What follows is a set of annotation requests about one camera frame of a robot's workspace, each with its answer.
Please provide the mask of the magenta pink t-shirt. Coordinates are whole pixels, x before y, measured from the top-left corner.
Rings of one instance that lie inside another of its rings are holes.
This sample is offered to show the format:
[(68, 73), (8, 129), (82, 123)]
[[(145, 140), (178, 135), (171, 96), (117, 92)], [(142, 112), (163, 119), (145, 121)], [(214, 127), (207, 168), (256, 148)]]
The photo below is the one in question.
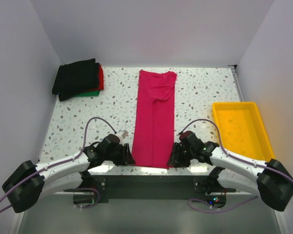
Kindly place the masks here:
[(132, 156), (137, 166), (168, 168), (174, 144), (175, 83), (171, 71), (139, 72)]

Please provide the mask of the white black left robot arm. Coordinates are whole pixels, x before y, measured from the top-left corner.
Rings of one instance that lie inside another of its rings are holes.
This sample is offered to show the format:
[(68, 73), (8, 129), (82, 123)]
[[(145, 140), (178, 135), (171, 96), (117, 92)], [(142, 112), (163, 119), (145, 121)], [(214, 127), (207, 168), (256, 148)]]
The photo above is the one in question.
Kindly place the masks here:
[(111, 161), (116, 166), (134, 165), (129, 144), (123, 137), (109, 134), (100, 142), (86, 146), (78, 154), (52, 163), (23, 162), (4, 182), (2, 189), (16, 213), (39, 199), (64, 190), (87, 191), (91, 187), (89, 170)]

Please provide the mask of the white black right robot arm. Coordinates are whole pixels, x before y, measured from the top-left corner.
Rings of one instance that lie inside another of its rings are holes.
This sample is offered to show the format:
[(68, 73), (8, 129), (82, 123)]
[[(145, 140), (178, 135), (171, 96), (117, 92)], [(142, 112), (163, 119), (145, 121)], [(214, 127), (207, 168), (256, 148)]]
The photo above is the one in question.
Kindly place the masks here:
[(207, 178), (198, 183), (206, 194), (239, 190), (260, 198), (279, 212), (293, 197), (293, 177), (280, 161), (247, 158), (218, 143), (203, 143), (192, 131), (183, 132), (179, 140), (173, 144), (167, 166), (189, 167), (193, 159), (212, 166)]

